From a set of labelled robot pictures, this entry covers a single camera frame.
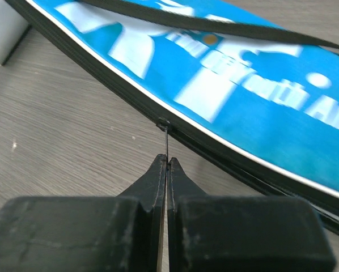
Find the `blue racket bag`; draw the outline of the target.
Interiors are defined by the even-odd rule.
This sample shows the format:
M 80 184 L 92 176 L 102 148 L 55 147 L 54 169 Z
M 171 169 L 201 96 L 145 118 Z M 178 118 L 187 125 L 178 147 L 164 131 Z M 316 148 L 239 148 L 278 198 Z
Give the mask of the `blue racket bag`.
M 10 1 L 162 129 L 339 235 L 338 44 L 224 1 Z

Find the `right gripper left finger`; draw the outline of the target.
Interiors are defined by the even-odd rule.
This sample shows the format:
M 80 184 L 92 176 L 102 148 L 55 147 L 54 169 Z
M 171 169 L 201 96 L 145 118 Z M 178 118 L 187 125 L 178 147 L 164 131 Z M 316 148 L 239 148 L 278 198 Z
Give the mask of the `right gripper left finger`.
M 0 271 L 160 271 L 167 157 L 117 196 L 23 196 L 0 209 Z

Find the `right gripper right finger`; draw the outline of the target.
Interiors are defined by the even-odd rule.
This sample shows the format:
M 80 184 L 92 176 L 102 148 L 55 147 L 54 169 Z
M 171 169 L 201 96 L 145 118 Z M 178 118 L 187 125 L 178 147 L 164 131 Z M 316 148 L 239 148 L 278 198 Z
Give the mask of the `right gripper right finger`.
M 296 197 L 206 194 L 179 161 L 168 165 L 171 271 L 333 271 L 317 212 Z

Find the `white shuttlecock tube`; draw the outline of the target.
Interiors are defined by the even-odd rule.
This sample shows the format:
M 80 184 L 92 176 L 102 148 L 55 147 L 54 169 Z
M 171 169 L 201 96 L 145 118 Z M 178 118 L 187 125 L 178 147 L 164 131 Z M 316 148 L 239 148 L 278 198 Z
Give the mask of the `white shuttlecock tube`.
M 0 0 L 0 66 L 6 63 L 28 29 L 29 23 L 8 3 Z

